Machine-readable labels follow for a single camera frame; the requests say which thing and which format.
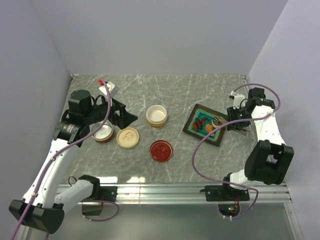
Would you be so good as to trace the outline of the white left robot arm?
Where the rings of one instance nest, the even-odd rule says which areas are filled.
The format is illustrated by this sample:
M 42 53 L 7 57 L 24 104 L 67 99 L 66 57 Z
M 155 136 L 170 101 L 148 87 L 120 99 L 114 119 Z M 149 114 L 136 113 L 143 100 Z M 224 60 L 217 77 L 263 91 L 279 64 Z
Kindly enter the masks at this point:
M 9 211 L 24 225 L 47 234 L 54 234 L 66 213 L 82 200 L 101 201 L 100 180 L 82 175 L 69 189 L 56 194 L 71 159 L 83 141 L 90 137 L 90 127 L 110 122 L 121 130 L 138 117 L 127 112 L 126 105 L 87 90 L 76 90 L 68 100 L 68 109 L 56 126 L 47 158 L 35 181 L 21 200 L 13 200 Z

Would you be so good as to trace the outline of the orange fried chicken piece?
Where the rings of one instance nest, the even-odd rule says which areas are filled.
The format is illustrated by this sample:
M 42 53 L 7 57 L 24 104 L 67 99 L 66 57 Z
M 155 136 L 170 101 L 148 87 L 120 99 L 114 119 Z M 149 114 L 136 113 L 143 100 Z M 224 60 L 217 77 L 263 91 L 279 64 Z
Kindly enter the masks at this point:
M 206 124 L 205 125 L 205 131 L 209 134 L 211 133 L 215 128 L 213 127 L 212 124 Z

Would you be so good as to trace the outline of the dark brown sausage piece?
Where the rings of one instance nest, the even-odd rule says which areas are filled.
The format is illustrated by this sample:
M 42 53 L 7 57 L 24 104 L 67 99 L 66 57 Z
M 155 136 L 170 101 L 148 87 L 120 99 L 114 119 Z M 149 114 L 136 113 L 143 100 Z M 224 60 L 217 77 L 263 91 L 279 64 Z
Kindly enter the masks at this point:
M 196 117 L 195 118 L 195 120 L 194 120 L 194 122 L 193 122 L 193 129 L 194 129 L 194 131 L 198 131 L 198 130 L 201 130 L 203 128 L 203 123 L 202 123 L 202 121 L 198 118 L 198 117 Z

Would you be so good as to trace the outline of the red-brown sausage piece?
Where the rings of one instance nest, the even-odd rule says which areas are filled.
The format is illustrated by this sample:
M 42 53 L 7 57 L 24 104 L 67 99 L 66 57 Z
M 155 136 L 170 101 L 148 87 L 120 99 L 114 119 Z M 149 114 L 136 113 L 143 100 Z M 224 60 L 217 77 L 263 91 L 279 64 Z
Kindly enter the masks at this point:
M 202 125 L 204 125 L 205 123 L 206 123 L 206 121 L 211 121 L 211 119 L 209 118 L 209 117 L 203 117 L 202 119 L 201 119 L 201 123 L 202 123 Z

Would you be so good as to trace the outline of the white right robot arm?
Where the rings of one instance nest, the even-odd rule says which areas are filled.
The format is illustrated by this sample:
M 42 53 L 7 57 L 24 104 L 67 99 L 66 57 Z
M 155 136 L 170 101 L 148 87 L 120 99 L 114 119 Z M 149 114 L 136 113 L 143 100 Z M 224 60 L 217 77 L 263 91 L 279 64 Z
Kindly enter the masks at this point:
M 275 113 L 278 106 L 266 98 L 264 89 L 254 87 L 247 96 L 232 91 L 229 97 L 233 105 L 227 109 L 228 121 L 231 122 L 227 130 L 244 131 L 254 123 L 257 143 L 244 168 L 223 178 L 226 184 L 220 188 L 220 193 L 226 200 L 237 196 L 238 189 L 258 183 L 281 184 L 294 156 L 294 149 L 286 145 L 278 128 Z

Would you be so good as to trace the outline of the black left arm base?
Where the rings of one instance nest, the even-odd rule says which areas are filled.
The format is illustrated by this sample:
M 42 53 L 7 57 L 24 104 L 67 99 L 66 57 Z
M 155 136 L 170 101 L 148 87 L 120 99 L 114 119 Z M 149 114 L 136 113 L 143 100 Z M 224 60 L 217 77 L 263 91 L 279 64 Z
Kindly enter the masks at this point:
M 116 186 L 101 186 L 98 193 L 85 198 L 82 202 L 81 213 L 86 217 L 101 217 L 104 212 L 113 209 L 112 203 L 117 198 Z

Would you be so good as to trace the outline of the beige steamed bun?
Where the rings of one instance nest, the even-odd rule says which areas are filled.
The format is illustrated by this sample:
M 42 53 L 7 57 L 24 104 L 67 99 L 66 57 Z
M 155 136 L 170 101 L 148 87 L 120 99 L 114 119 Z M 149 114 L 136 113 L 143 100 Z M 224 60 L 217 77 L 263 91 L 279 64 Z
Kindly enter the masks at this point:
M 216 129 L 219 126 L 223 125 L 221 119 L 219 117 L 214 117 L 211 121 L 212 126 Z

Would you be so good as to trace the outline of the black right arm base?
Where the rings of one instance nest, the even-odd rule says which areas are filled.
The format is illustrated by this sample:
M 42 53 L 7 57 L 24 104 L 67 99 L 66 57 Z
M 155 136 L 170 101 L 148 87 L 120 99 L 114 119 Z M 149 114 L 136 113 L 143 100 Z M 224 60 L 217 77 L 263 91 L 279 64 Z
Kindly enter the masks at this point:
M 229 185 L 206 185 L 199 191 L 205 193 L 207 202 L 249 201 L 247 190 L 240 190 Z

